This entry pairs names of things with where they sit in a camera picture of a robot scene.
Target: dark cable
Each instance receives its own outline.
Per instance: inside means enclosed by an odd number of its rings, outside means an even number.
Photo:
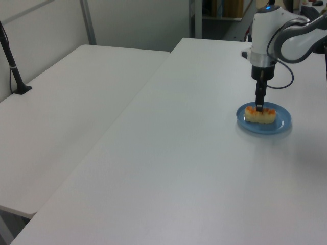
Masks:
[[[5,37],[6,37],[6,40],[7,40],[7,43],[8,43],[8,46],[9,46],[9,39],[8,39],[8,36],[7,36],[7,33],[5,31],[5,28],[1,26],[1,29],[3,30],[4,34],[5,34]],[[10,88],[10,92],[11,94],[13,94],[12,92],[12,88],[11,88],[11,68],[9,67],[9,88]]]
[[[283,63],[282,61],[278,60],[278,58],[275,58],[275,57],[273,57],[272,55],[270,55],[270,54],[269,54],[269,51],[268,51],[268,50],[269,50],[269,46],[270,46],[272,40],[274,39],[274,37],[277,35],[277,33],[278,33],[278,32],[279,32],[283,27],[284,27],[284,25],[282,25],[282,27],[280,27],[280,28],[275,32],[275,34],[271,37],[271,39],[270,39],[270,41],[269,41],[269,43],[268,43],[268,45],[267,45],[266,53],[267,53],[268,57],[270,57],[271,59],[275,60],[276,62],[279,62],[279,63],[282,64],[284,67],[286,67],[287,70],[290,71],[290,73],[291,73],[291,75],[292,75],[292,80],[291,80],[291,82],[290,82],[288,85],[283,86],[283,87],[272,87],[272,86],[267,85],[268,88],[272,88],[272,89],[283,89],[283,88],[287,88],[287,87],[291,86],[291,84],[292,84],[293,81],[294,81],[294,74],[293,74],[291,68],[289,68],[289,67],[288,67],[285,63]]]

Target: table leg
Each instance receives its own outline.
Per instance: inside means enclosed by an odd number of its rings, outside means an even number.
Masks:
[[[2,237],[2,239],[5,241],[7,245],[9,245],[14,240],[13,235],[11,234],[10,230],[8,229],[1,215],[0,215],[0,236]]]
[[[202,0],[195,0],[195,38],[202,39]]]

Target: table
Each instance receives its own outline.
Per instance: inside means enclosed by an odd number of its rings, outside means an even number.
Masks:
[[[313,7],[320,13],[326,7],[326,3],[327,3],[327,0],[322,0],[322,1],[323,1],[323,5],[321,6],[312,6],[311,2],[308,2],[308,4],[302,6]]]
[[[83,45],[0,103],[0,209],[31,218],[168,52]]]
[[[324,244],[324,56],[267,91],[293,127],[257,135],[236,120],[254,100],[247,47],[183,39],[13,245]],[[269,84],[290,78],[277,65]]]

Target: blue plate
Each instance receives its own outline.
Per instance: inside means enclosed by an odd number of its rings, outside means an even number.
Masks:
[[[288,130],[292,125],[290,113],[285,108],[270,102],[265,102],[264,107],[276,110],[276,118],[272,124],[257,124],[255,122],[248,122],[244,117],[244,110],[247,106],[255,107],[255,102],[250,102],[241,106],[236,112],[236,117],[239,125],[249,131],[258,134],[278,134]]]

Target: white table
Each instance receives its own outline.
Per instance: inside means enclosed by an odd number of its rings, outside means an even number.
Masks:
[[[268,89],[293,127],[265,136],[236,121],[254,100],[247,47],[183,39],[13,245],[325,244],[324,56]],[[277,65],[269,83],[289,79]]]
[[[0,209],[31,218],[168,52],[84,45],[0,103]]]

